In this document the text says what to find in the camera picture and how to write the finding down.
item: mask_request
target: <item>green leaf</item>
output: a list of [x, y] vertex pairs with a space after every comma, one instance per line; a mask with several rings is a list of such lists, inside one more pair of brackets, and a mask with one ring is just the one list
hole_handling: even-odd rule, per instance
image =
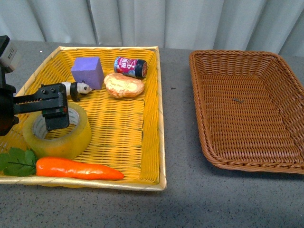
[[36, 173], [37, 158], [33, 151], [11, 148], [0, 164], [5, 175], [25, 177]]
[[0, 171], [7, 167], [9, 158], [10, 156], [7, 153], [0, 153]]

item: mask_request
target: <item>toy carrot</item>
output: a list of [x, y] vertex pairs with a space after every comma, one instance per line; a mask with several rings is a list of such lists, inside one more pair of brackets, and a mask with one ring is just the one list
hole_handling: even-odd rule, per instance
[[66, 158], [44, 157], [36, 159], [31, 150], [11, 148], [0, 154], [0, 171], [10, 176], [36, 174], [45, 177], [71, 177], [83, 180], [120, 180], [118, 170], [99, 164], [87, 164]]
[[36, 163], [36, 175], [45, 177], [72, 177], [84, 180], [120, 180], [118, 170], [99, 164], [87, 164], [66, 158], [44, 157]]

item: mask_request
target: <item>orange carrot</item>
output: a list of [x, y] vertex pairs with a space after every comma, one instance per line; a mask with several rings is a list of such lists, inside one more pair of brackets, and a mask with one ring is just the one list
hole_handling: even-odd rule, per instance
[[44, 157], [36, 163], [36, 175], [44, 177], [71, 177], [84, 180], [120, 180], [118, 170], [99, 164], [87, 164], [66, 158]]

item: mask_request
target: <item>roll of tape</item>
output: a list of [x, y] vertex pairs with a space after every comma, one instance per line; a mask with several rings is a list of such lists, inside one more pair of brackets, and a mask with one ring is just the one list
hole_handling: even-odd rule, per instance
[[53, 156], [73, 159], [87, 148], [92, 132], [86, 111], [75, 103], [69, 103], [68, 114], [70, 124], [74, 124], [75, 128], [56, 139], [45, 139], [48, 132], [41, 112], [32, 113], [27, 118], [23, 137], [38, 158]]

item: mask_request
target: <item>brown wicker basket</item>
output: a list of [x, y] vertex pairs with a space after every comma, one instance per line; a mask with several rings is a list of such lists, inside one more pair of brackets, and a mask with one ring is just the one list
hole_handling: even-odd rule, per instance
[[304, 174], [304, 89], [280, 56], [194, 51], [190, 70], [199, 138], [213, 165]]

